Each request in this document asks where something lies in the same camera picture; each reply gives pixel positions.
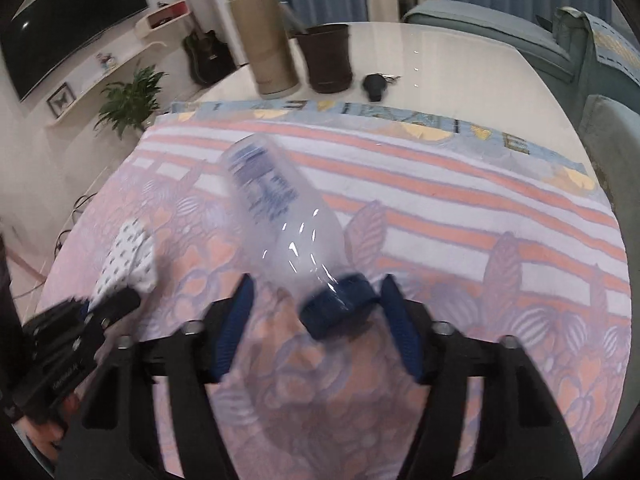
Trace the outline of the person's left hand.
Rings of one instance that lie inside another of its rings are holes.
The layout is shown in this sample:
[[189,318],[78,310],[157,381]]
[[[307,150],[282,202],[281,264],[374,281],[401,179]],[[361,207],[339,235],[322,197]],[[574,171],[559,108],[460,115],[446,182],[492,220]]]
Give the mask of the person's left hand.
[[36,424],[33,420],[23,416],[14,425],[17,434],[28,442],[34,451],[38,451],[49,463],[58,463],[60,444],[66,433],[66,425],[79,408],[80,399],[76,392],[72,392],[58,408],[63,425],[55,420],[48,420],[43,424]]

